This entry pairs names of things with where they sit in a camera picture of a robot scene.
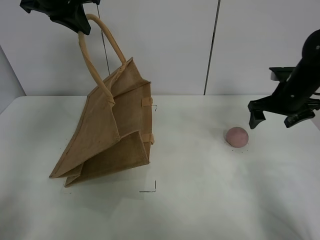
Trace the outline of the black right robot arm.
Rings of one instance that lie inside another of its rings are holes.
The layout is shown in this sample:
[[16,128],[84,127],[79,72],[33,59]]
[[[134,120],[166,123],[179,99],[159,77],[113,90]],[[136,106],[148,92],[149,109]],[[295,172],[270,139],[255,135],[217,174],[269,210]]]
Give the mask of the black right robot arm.
[[301,60],[295,67],[271,67],[271,79],[277,81],[270,95],[248,104],[249,126],[253,130],[266,120],[264,112],[286,116],[284,124],[290,128],[315,117],[320,109],[320,31],[313,32],[305,41]]

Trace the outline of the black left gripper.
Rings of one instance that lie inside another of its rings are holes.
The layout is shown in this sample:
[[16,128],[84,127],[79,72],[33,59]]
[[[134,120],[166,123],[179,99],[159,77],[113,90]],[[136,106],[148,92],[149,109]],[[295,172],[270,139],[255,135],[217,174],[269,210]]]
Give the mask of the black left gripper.
[[83,4],[100,4],[100,0],[22,0],[19,6],[28,14],[37,11],[49,16],[54,23],[61,24],[72,31],[89,35],[91,26],[86,17]]

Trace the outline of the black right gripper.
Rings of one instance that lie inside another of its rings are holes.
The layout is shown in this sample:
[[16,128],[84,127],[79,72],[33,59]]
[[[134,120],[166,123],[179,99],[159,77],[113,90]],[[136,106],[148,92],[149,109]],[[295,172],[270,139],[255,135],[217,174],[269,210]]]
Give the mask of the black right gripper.
[[278,82],[274,92],[267,97],[252,100],[249,127],[255,129],[266,120],[264,111],[287,116],[287,128],[315,117],[312,110],[320,109],[320,101],[311,96],[320,87],[318,65],[297,65],[296,67],[270,67],[271,78]]

